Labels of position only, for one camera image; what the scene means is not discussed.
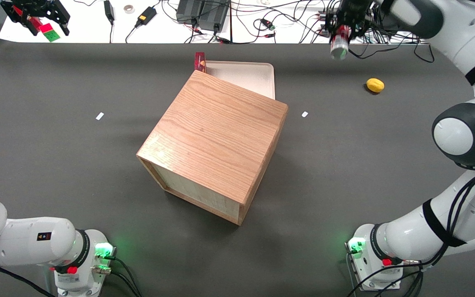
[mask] green led light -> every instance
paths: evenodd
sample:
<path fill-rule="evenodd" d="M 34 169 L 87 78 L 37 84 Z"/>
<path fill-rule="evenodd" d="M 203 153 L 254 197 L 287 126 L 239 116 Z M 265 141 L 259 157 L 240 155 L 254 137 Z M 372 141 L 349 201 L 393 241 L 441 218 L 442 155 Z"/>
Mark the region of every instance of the green led light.
<path fill-rule="evenodd" d="M 352 239 L 349 239 L 348 246 L 354 254 L 362 252 L 362 249 L 366 246 L 366 239 L 362 237 L 353 237 Z"/>
<path fill-rule="evenodd" d="M 94 254 L 100 257 L 111 256 L 113 254 L 113 246 L 109 243 L 100 243 L 94 246 Z"/>

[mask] white label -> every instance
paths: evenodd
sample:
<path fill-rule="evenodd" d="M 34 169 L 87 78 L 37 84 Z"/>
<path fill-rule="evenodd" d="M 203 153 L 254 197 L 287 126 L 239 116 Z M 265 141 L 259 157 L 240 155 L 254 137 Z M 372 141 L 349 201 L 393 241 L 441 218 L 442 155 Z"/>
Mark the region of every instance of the white label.
<path fill-rule="evenodd" d="M 77 283 L 80 281 L 80 275 L 79 274 L 58 274 L 58 282 L 59 283 Z"/>

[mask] black mat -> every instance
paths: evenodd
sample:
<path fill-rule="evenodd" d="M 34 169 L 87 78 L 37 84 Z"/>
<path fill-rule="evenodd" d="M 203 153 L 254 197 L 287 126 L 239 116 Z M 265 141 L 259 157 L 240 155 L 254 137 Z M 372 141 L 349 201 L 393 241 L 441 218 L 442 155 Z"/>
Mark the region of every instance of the black mat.
<path fill-rule="evenodd" d="M 276 98 L 289 105 L 241 227 L 165 194 L 135 157 L 192 73 L 196 51 L 273 64 Z M 332 61 L 328 52 L 0 41 L 0 202 L 9 218 L 64 217 L 100 229 L 147 297 L 345 296 L 343 242 L 353 231 L 398 218 L 462 173 L 430 127 L 472 90 L 443 56 L 427 64 L 410 46 L 363 61 Z M 362 87 L 370 77 L 386 84 L 381 95 Z M 13 271 L 44 283 L 36 266 Z M 109 277 L 102 296 L 128 296 L 124 288 Z M 0 275 L 5 296 L 38 294 Z M 421 296 L 475 296 L 475 251 L 445 257 L 426 273 Z"/>

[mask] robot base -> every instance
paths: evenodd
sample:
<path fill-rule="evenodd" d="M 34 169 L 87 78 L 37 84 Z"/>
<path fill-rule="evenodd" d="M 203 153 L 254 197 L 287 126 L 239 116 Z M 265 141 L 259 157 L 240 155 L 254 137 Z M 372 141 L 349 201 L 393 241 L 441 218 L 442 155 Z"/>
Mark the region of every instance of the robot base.
<path fill-rule="evenodd" d="M 359 252 L 356 254 L 350 254 L 351 264 L 353 266 L 353 271 L 357 277 L 358 282 L 364 280 L 372 273 L 379 271 L 384 268 L 382 260 L 380 260 L 373 248 L 369 243 L 369 235 L 373 229 L 373 224 L 364 224 L 360 226 L 353 235 L 352 239 L 346 243 L 346 248 L 349 252 L 355 249 Z M 403 269 L 400 266 L 396 268 L 384 270 L 381 273 L 375 274 L 368 280 L 366 280 L 360 287 L 363 291 L 377 291 L 384 289 L 391 282 L 394 282 L 398 278 L 401 278 L 403 274 Z M 390 289 L 399 289 L 401 286 L 401 281 L 396 282 L 393 286 L 389 287 Z"/>
<path fill-rule="evenodd" d="M 77 274 L 54 273 L 56 287 L 58 287 L 59 297 L 98 297 L 102 290 L 102 285 L 106 278 L 103 274 L 92 272 L 92 267 L 110 267 L 109 260 L 96 256 L 96 245 L 107 243 L 106 236 L 98 230 L 86 230 L 89 236 L 89 254 L 83 265 L 78 268 Z"/>

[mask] wooden cube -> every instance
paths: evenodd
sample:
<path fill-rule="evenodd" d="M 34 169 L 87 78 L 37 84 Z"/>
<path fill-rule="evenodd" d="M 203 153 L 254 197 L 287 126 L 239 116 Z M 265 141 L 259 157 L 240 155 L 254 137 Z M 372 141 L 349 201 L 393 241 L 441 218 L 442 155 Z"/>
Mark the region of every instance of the wooden cube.
<path fill-rule="evenodd" d="M 241 225 L 286 104 L 194 71 L 137 158 L 166 191 Z"/>

